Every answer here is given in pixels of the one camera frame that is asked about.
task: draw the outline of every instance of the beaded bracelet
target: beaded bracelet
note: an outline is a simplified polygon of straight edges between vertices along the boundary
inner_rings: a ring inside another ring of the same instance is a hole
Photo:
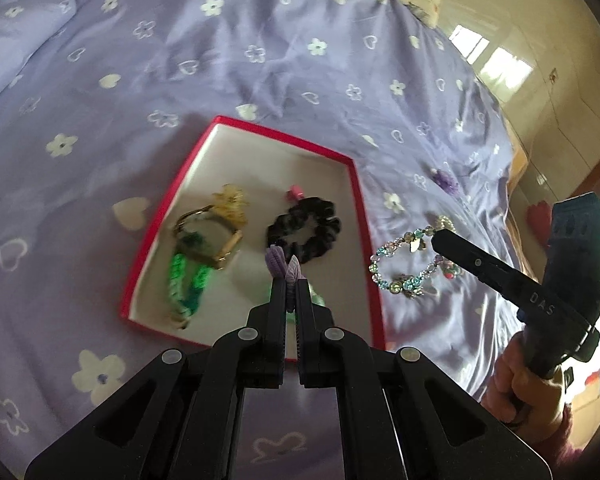
[[[398,248],[409,244],[411,252],[417,250],[424,250],[426,243],[424,237],[431,237],[436,231],[441,229],[449,229],[456,232],[453,222],[448,216],[440,215],[436,221],[436,227],[428,225],[424,229],[416,229],[413,233],[406,232],[402,238],[396,238],[392,242],[387,242],[378,250],[376,254],[371,256],[371,265],[369,265],[369,272],[371,272],[371,279],[383,290],[388,290],[392,294],[400,294],[401,292],[407,298],[415,298],[416,296],[422,296],[424,294],[423,282],[424,280],[431,277],[436,272],[438,267],[442,268],[442,271],[446,278],[454,278],[460,273],[460,268],[453,262],[446,260],[440,254],[436,254],[433,258],[433,262],[428,264],[424,270],[421,270],[416,276],[412,274],[401,274],[396,280],[389,282],[382,277],[382,274],[378,271],[378,261],[382,257],[392,258],[395,251]]]
[[[190,260],[183,253],[175,253],[171,259],[169,275],[169,297],[173,304],[172,318],[181,328],[200,307],[200,297],[204,292],[211,272],[214,270],[205,264],[191,262],[197,268],[191,273],[189,285],[185,285]]]

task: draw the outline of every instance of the red object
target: red object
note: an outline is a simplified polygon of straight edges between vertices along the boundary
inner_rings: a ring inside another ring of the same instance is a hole
[[[600,380],[600,370],[597,372],[593,372],[589,377],[587,377],[584,381],[585,386],[589,386],[591,383],[595,383]]]
[[[544,200],[530,205],[526,209],[526,224],[531,228],[540,245],[547,248],[551,234],[551,206]]]
[[[318,144],[309,142],[308,140],[299,139],[298,137],[294,137],[289,134],[279,132],[277,130],[272,130],[264,126],[260,126],[259,124],[248,123],[246,121],[240,121],[231,117],[216,116],[214,120],[211,121],[211,124],[209,124],[207,129],[202,133],[202,135],[198,139],[198,142],[196,142],[189,155],[187,155],[187,158],[181,166],[180,170],[178,171],[176,178],[169,186],[169,189],[167,190],[167,192],[164,195],[164,198],[162,199],[162,202],[160,202],[155,216],[144,235],[144,239],[142,240],[140,249],[138,251],[138,254],[136,255],[136,259],[131,265],[131,270],[129,271],[129,276],[126,280],[125,290],[122,295],[122,304],[120,307],[120,316],[133,323],[134,325],[148,330],[149,332],[155,332],[161,335],[174,337],[187,344],[197,343],[194,343],[187,339],[178,338],[177,336],[171,336],[160,331],[155,331],[149,327],[140,325],[139,323],[136,323],[133,320],[129,319],[129,311],[131,310],[131,303],[134,291],[136,290],[136,285],[138,284],[138,279],[140,278],[142,266],[144,266],[144,261],[146,260],[149,254],[149,250],[151,249],[154,240],[158,236],[158,231],[160,230],[162,221],[167,215],[170,205],[173,202],[173,199],[176,195],[176,192],[180,188],[182,181],[187,176],[187,172],[189,171],[190,166],[196,160],[200,149],[202,149],[202,147],[205,145],[205,141],[213,131],[216,124],[224,124],[225,126],[240,128],[241,130],[251,132],[252,134],[269,137],[270,139],[278,140],[280,142],[284,142],[285,144],[291,144],[292,146],[302,148],[303,150],[307,150],[308,152],[317,153],[317,155],[324,156],[326,158],[330,158],[331,160],[335,160],[337,162],[340,162],[341,164],[344,164],[349,170],[349,181],[351,184],[351,190],[353,192],[354,203],[356,205],[356,219],[358,220],[358,231],[360,233],[360,243],[362,245],[362,252],[363,254],[374,253],[374,249],[371,245],[371,236],[369,234],[369,225],[366,220],[366,212],[364,201],[362,199],[362,192],[360,191],[360,180],[358,177],[358,172],[356,171],[355,163],[353,162],[352,158],[341,153],[334,152],[329,148],[325,148],[323,146],[319,146]],[[380,289],[371,280],[371,274],[369,272],[366,272],[365,274],[366,292],[369,297],[369,318],[371,322],[372,343],[373,346],[375,346],[376,348],[384,349],[384,320],[382,319]]]
[[[286,192],[286,199],[289,200],[289,202],[299,202],[303,198],[304,193],[302,192],[302,188],[296,186],[296,184],[293,184],[293,186],[289,188],[289,191]]]

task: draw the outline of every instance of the screw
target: screw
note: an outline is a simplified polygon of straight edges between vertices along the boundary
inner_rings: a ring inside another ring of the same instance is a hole
[[[174,365],[177,362],[180,362],[182,359],[182,352],[180,350],[176,350],[172,348],[171,350],[165,350],[162,353],[162,362],[167,365]]]
[[[324,331],[324,336],[331,341],[340,341],[344,337],[344,332],[339,328],[328,328]]]
[[[258,337],[258,331],[247,326],[238,332],[238,337],[243,341],[252,341]]]
[[[413,346],[406,346],[400,350],[400,357],[407,362],[414,363],[420,359],[420,351]]]

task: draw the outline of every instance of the purple leaf hair clip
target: purple leaf hair clip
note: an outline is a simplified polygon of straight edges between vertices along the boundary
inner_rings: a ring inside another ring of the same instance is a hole
[[[432,169],[431,179],[433,180],[433,182],[438,184],[445,193],[449,195],[455,195],[460,191],[458,183],[446,171]]]

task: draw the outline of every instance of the floor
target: floor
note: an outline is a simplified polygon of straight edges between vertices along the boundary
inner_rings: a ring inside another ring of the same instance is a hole
[[[583,0],[445,0],[440,27],[499,98],[530,158],[511,209],[541,275],[526,207],[567,198],[600,159],[600,27]]]

